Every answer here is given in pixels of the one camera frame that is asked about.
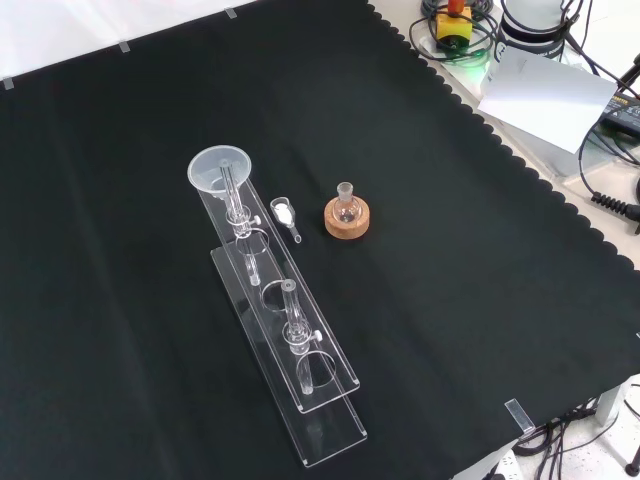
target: orange knob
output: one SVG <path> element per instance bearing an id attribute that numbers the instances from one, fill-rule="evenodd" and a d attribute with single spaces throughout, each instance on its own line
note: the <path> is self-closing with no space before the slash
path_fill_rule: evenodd
<path id="1" fill-rule="evenodd" d="M 449 13 L 462 13 L 464 10 L 464 0 L 449 0 Z"/>

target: clear funnel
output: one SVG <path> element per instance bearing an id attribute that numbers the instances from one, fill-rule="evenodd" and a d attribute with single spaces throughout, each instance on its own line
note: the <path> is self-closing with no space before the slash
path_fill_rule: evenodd
<path id="1" fill-rule="evenodd" d="M 224 200 L 227 221 L 233 226 L 236 237 L 251 233 L 251 212 L 242 205 L 238 188 L 251 173 L 249 156 L 236 147 L 219 145 L 207 148 L 195 156 L 187 175 L 191 184 L 201 192 Z"/>

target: glass tube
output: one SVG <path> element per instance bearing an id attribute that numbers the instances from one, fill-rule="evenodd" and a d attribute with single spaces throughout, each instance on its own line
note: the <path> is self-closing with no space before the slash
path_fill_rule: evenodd
<path id="1" fill-rule="evenodd" d="M 290 345 L 291 352 L 302 358 L 298 361 L 298 380 L 302 393 L 311 395 L 313 393 L 313 380 L 311 378 L 311 368 L 309 367 L 309 358 L 306 353 L 309 351 L 309 338 L 311 331 L 309 325 L 305 322 L 298 292 L 296 291 L 296 282 L 286 279 L 282 282 L 282 296 L 284 298 L 284 308 L 287 313 L 287 321 L 289 328 L 287 332 L 287 340 Z"/>

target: yellow device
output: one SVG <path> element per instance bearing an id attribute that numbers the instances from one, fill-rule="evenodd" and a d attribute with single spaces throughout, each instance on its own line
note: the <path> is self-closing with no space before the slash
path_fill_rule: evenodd
<path id="1" fill-rule="evenodd" d="M 471 18 L 471 7 L 464 7 L 460 15 Z M 471 43 L 473 25 L 465 18 L 454 18 L 445 12 L 436 15 L 436 39 L 453 48 L 466 48 Z"/>

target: white backdrop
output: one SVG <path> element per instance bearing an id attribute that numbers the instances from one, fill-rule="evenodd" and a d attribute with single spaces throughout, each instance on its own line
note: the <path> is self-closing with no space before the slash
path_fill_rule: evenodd
<path id="1" fill-rule="evenodd" d="M 254 0 L 0 0 L 0 78 Z"/>

